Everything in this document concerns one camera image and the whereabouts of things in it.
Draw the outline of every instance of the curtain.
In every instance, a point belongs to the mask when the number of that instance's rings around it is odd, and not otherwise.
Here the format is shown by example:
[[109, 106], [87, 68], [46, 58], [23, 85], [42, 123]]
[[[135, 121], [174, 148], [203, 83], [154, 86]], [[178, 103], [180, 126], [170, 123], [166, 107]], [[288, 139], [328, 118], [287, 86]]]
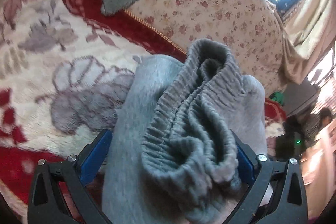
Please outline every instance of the curtain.
[[285, 18], [283, 65], [300, 84], [336, 37], [336, 0], [301, 0]]

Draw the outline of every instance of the floral blanket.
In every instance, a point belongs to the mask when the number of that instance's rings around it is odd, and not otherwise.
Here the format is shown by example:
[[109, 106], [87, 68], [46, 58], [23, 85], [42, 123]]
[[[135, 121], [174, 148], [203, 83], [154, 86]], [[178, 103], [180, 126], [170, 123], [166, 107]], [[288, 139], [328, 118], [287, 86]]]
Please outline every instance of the floral blanket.
[[266, 0], [138, 0], [126, 12], [187, 51], [200, 38], [222, 42], [266, 96], [282, 90], [283, 31]]
[[[101, 0], [0, 0], [0, 191], [24, 223], [37, 161], [78, 154], [101, 128], [113, 128], [143, 57], [185, 59], [141, 20], [105, 17], [100, 7]], [[270, 118], [280, 121], [277, 108]], [[98, 176], [89, 186], [98, 203], [101, 185]]]

